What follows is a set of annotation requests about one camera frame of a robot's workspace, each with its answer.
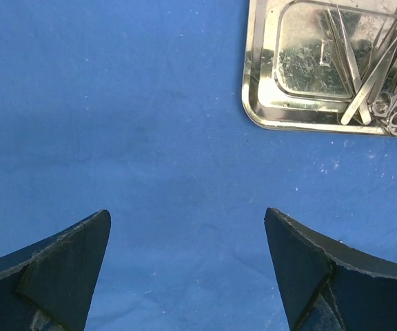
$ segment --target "blue tablecloth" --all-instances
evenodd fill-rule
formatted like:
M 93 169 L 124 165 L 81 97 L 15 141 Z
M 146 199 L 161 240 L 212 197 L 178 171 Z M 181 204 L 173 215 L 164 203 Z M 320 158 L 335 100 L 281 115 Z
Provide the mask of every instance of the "blue tablecloth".
M 263 217 L 397 262 L 397 139 L 260 129 L 247 1 L 0 1 L 0 256 L 106 208 L 87 331 L 288 330 Z

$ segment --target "stainless steel tray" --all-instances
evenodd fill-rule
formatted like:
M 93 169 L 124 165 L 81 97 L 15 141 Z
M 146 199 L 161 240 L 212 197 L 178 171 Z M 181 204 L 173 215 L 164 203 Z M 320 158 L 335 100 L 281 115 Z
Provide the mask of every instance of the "stainless steel tray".
M 332 45 L 317 15 L 327 4 L 344 13 L 356 58 L 364 58 L 378 31 L 397 16 L 397 1 L 251 0 L 242 99 L 249 118 L 277 130 L 390 135 L 377 121 L 344 126 L 339 116 L 352 95 L 332 65 Z

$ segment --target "blue surface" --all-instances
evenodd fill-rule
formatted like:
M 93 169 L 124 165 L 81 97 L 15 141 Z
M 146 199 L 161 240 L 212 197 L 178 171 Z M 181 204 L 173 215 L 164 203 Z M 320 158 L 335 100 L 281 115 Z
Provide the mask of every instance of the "blue surface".
M 247 1 L 0 1 L 0 256 L 106 208 L 87 331 L 288 330 L 267 207 L 397 262 L 397 139 L 241 105 Z

